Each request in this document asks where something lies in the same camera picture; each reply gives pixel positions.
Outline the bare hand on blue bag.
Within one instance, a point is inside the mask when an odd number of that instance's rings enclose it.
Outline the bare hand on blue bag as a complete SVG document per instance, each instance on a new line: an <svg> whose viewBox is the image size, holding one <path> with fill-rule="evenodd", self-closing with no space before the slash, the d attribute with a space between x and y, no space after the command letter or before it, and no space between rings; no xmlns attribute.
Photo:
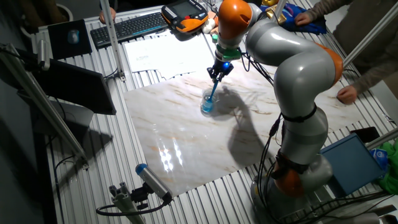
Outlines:
<svg viewBox="0 0 398 224"><path fill-rule="evenodd" d="M295 17L294 21L296 26L305 26L311 23L312 19L309 14L302 12Z"/></svg>

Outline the bare hand at keyboard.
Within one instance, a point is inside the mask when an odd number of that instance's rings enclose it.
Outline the bare hand at keyboard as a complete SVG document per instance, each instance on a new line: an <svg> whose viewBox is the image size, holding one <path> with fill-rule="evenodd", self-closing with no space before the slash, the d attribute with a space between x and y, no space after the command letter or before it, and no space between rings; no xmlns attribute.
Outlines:
<svg viewBox="0 0 398 224"><path fill-rule="evenodd" d="M116 11L115 11L112 7L109 8L109 10L110 10L110 12L111 12L112 19L115 20ZM102 24L105 24L105 23L106 23L106 21L105 21L105 16L104 16L104 12L103 12L103 11L101 11L100 14L99 14L99 21L100 21Z"/></svg>

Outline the bare hand resting on table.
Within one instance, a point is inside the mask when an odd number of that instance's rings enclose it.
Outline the bare hand resting on table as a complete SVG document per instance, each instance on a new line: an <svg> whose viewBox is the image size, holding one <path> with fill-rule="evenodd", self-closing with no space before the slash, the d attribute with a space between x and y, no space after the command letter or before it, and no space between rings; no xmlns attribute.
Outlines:
<svg viewBox="0 0 398 224"><path fill-rule="evenodd" d="M336 97L341 103L343 103L345 105L350 105L356 101L356 99L358 97L358 92L352 85L349 85L349 86L342 88L337 93Z"/></svg>

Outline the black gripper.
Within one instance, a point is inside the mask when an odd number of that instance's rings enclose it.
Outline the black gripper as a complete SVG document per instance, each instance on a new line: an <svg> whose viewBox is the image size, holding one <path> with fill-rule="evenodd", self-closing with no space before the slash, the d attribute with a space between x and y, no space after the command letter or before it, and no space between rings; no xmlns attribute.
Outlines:
<svg viewBox="0 0 398 224"><path fill-rule="evenodd" d="M223 62L218 59L215 60L212 68L208 68L208 74L212 80L216 80L221 82L222 79L228 75L233 70L233 65L231 62Z"/></svg>

